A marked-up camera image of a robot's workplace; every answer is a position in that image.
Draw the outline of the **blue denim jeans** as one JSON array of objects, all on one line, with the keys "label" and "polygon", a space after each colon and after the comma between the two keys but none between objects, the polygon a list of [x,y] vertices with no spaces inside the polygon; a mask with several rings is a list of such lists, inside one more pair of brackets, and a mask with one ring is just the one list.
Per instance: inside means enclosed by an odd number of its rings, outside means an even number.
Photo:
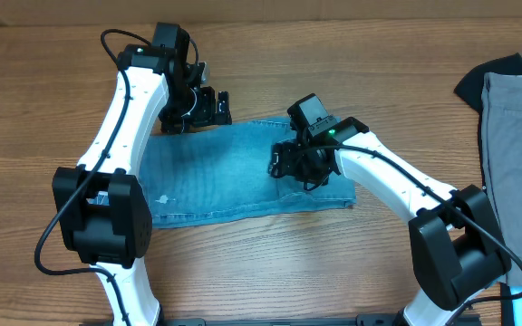
[{"label": "blue denim jeans", "polygon": [[289,120],[271,117],[196,133],[149,138],[140,184],[158,229],[352,206],[354,183],[332,175],[306,191],[269,174],[272,146],[295,138]]}]

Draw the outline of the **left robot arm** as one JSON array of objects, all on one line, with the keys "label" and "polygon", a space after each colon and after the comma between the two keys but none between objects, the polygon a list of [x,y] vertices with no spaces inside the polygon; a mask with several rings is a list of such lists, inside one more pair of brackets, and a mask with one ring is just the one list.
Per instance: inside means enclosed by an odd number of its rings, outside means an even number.
[{"label": "left robot arm", "polygon": [[208,86],[208,67],[188,62],[198,47],[177,24],[159,23],[110,53],[118,70],[111,105],[90,147],[73,168],[58,168],[52,189],[56,216],[34,250],[36,267],[55,226],[83,266],[67,274],[94,273],[103,283],[113,325],[162,325],[164,313],[150,288],[144,256],[152,217],[139,181],[140,163],[155,122],[164,132],[229,125],[228,94]]}]

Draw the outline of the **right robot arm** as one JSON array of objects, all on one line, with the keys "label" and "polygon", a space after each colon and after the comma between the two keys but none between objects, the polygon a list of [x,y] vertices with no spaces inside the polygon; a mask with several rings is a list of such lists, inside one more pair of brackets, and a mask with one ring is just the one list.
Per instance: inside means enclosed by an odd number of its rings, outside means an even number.
[{"label": "right robot arm", "polygon": [[409,228],[420,286],[396,325],[453,325],[473,299],[509,271],[511,258],[487,195],[457,189],[392,153],[353,117],[338,120],[313,93],[287,111],[295,138],[276,143],[269,173],[304,190],[350,179],[381,200]]}]

